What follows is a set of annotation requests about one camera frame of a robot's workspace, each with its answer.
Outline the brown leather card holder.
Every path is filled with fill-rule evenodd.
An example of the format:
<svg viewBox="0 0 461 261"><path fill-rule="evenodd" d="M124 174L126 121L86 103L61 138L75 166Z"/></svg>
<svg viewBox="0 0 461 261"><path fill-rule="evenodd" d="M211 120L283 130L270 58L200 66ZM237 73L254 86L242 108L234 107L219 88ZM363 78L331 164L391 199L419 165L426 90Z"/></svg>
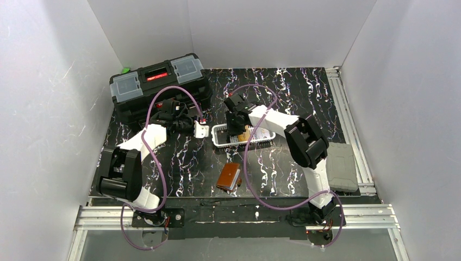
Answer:
<svg viewBox="0 0 461 261"><path fill-rule="evenodd" d="M242 184L240 177L240 164L239 163L226 163L220 173L216 182L216 187L233 193Z"/></svg>

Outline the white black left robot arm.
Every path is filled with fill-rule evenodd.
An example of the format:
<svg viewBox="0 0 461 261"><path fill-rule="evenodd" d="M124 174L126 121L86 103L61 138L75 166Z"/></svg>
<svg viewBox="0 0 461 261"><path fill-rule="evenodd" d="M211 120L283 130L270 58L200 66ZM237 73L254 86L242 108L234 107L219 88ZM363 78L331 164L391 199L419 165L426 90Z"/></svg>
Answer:
<svg viewBox="0 0 461 261"><path fill-rule="evenodd" d="M156 106L146 129L117 146L103 148L96 175L96 191L133 209L156 212L165 199L143 186L142 163L172 133L194 135L196 120L195 116L188 115L186 103L164 100Z"/></svg>

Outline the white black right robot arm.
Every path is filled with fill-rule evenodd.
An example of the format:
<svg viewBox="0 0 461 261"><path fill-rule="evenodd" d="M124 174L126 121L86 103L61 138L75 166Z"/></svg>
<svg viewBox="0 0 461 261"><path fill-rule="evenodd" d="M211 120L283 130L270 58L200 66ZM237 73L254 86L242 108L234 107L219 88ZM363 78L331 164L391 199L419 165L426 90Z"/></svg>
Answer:
<svg viewBox="0 0 461 261"><path fill-rule="evenodd" d="M243 133L245 126L267 129L286 139L290 154L303 172L308 186L309 215L321 223L333 211L326 171L329 142L313 115L289 115L262 104L251 103L241 94L224 101L226 120L232 135Z"/></svg>

